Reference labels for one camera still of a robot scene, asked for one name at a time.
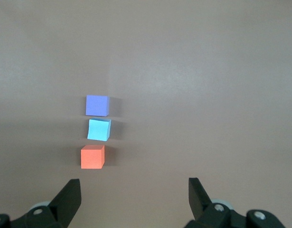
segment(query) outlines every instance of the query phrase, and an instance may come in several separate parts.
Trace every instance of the gray surface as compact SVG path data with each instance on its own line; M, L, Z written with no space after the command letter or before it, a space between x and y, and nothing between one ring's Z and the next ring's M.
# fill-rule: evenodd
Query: gray surface
M88 94L113 97L102 170ZM0 213L80 178L71 228L180 228L189 177L292 227L292 1L0 0Z

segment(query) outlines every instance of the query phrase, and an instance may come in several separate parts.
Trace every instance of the cyan cube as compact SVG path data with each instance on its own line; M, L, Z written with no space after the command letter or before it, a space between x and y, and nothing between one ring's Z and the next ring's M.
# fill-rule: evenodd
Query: cyan cube
M85 115L107 116L109 115L110 97L87 95Z
M111 120L92 118L89 120L88 139L107 141L110 137Z

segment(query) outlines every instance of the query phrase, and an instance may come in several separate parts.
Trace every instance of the purple-blue block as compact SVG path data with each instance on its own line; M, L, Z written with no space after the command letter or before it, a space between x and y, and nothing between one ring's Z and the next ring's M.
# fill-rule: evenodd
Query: purple-blue block
M109 114L110 97L87 95L85 115L107 116Z

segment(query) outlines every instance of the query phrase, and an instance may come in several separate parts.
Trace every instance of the red-orange block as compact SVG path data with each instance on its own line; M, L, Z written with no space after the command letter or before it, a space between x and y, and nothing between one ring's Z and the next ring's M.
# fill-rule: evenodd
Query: red-orange block
M104 145L86 145L81 149L82 169L101 169L104 165Z

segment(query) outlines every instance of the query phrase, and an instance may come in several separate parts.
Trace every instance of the cube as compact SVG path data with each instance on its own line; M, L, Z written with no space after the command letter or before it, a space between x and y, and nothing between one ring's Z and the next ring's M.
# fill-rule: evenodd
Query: cube
M111 120L92 118L89 120L88 139L107 141L110 137Z
M85 115L107 116L109 114L110 97L87 95Z
M82 169L101 169L104 165L104 145L86 145L81 149Z

